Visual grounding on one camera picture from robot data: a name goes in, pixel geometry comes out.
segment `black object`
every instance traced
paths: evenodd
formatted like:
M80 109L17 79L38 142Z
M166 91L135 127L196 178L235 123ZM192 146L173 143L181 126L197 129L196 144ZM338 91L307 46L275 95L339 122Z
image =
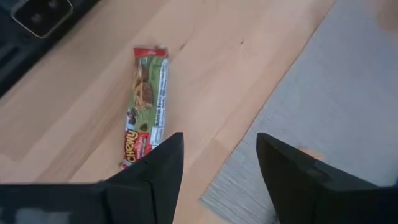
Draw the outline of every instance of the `black object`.
M396 187L377 187L265 133L257 155L281 224L398 223Z
M99 0L0 0L0 97Z
M30 213L45 216L66 214L67 222L58 223L171 224L182 171L183 135L175 133L104 182L0 185L0 223L15 223L23 215L32 215L22 214L28 208Z

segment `keyboard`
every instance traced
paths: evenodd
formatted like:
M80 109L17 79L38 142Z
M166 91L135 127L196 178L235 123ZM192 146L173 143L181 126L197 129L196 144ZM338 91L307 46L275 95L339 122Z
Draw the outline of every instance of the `keyboard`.
M0 97L99 0L0 0Z

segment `snack bar wrapper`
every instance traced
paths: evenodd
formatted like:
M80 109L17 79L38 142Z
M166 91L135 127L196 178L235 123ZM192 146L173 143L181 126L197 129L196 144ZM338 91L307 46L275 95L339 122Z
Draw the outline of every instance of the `snack bar wrapper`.
M124 138L125 169L162 142L169 60L163 47L134 48L134 78Z

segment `wooden desk surface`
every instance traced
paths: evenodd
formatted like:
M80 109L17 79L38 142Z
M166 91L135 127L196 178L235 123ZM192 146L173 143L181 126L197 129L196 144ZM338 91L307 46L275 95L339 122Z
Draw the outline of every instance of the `wooden desk surface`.
M333 3L102 0L0 99L0 182L118 172L132 46L163 44L166 137L185 135L175 223L221 222L198 198Z

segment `gray carpet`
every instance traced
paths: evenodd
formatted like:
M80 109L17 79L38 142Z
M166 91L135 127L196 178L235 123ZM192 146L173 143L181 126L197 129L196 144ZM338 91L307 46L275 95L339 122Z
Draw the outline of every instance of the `gray carpet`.
M258 132L377 185L398 176L398 55L360 0L340 0L254 120L201 202L236 224L275 222Z

